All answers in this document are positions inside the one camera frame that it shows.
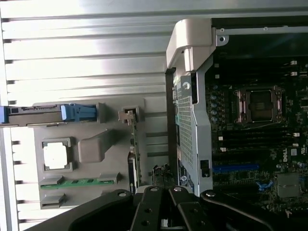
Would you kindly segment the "green motherboard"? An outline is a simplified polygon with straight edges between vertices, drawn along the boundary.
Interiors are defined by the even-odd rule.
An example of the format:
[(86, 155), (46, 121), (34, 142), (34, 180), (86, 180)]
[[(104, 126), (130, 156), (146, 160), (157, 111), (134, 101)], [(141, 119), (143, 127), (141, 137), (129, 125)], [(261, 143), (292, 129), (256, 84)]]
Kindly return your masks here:
[[(283, 122), (251, 128), (232, 122), (233, 90), (272, 85), (284, 89)], [(308, 182), (308, 56), (215, 58), (205, 74), (205, 99), (212, 165), (259, 164), (270, 174), (297, 172)]]

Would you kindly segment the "CPU socket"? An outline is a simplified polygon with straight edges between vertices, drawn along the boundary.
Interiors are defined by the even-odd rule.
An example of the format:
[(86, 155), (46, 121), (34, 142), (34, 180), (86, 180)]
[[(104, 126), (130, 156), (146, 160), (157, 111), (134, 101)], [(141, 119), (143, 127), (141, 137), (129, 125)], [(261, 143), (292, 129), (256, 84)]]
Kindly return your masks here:
[(284, 89), (277, 86), (244, 86), (233, 90), (232, 122), (248, 127), (281, 123), (285, 120)]

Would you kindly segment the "silver CPU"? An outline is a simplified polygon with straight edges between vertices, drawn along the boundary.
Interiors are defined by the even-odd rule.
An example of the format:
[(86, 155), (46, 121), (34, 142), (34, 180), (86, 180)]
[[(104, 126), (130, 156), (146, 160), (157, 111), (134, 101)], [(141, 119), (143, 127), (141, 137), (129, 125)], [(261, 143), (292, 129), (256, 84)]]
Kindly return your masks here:
[(49, 169), (62, 169), (68, 164), (66, 146), (61, 142), (48, 143), (43, 153), (44, 164)]

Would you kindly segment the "grey chipset heatsink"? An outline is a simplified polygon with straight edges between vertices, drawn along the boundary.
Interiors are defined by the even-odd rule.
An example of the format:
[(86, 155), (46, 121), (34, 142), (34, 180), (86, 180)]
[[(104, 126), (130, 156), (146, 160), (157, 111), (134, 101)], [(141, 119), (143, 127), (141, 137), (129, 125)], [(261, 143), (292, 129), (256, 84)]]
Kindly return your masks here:
[(298, 197), (299, 194), (299, 175), (297, 173), (279, 174), (277, 176), (277, 195), (279, 197)]

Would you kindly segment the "hard disk with blue carrier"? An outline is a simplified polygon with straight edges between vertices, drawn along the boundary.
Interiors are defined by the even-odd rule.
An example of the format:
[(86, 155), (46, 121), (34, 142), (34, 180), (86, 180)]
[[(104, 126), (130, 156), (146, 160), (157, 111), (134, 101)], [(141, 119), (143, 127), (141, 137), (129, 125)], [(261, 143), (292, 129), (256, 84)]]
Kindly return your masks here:
[(97, 107), (77, 103), (30, 107), (0, 106), (0, 128), (53, 126), (97, 120)]

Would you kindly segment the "green RAM stick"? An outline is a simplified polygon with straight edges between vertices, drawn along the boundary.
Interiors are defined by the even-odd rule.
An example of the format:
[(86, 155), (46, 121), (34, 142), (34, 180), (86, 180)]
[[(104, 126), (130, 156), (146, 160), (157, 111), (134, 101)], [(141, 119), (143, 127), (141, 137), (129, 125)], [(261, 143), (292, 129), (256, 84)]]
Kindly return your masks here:
[(63, 177), (44, 179), (39, 182), (39, 187), (41, 189), (60, 189), (60, 188), (70, 188), (70, 187), (84, 187), (84, 186), (94, 186), (94, 185), (104, 185), (102, 181), (97, 179), (76, 179), (70, 180)]

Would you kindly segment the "blue expansion slot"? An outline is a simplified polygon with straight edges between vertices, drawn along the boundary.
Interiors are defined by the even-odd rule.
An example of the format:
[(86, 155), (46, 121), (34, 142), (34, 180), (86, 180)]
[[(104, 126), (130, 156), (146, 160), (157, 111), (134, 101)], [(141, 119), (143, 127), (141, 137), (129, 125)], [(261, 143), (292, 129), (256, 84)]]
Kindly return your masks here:
[(215, 166), (213, 167), (213, 172), (232, 172), (232, 171), (252, 171), (252, 170), (258, 170), (259, 165), (258, 164), (244, 164), (244, 165), (225, 165), (225, 166)]

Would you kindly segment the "grey parts rack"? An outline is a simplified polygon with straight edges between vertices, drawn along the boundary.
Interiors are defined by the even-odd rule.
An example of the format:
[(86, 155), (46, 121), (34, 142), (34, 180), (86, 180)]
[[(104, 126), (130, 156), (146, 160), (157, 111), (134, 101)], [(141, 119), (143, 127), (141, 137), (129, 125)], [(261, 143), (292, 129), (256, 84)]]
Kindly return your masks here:
[[(91, 100), (101, 118), (93, 122), (68, 123), (34, 128), (38, 182), (59, 178), (97, 179), (104, 185), (41, 189), (40, 207), (59, 209), (90, 201), (102, 193), (129, 189), (128, 153), (131, 129), (119, 121), (118, 112), (133, 109), (137, 113), (141, 184), (151, 184), (152, 169), (168, 163), (167, 107), (163, 96), (121, 97)], [(43, 148), (48, 143), (66, 146), (68, 164), (49, 169), (44, 164)]]

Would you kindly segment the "black open PC case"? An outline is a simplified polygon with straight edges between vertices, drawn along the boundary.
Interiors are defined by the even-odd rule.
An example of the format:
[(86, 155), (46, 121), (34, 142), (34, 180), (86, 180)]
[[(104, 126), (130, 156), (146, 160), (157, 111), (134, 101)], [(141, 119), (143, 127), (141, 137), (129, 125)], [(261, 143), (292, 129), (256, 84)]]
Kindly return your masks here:
[(244, 18), (188, 18), (178, 21), (167, 47), (173, 77), (178, 181), (180, 167), (195, 184), (200, 164), (212, 165), (211, 123), (206, 109), (205, 74), (215, 58), (261, 59), (308, 56), (308, 15)]

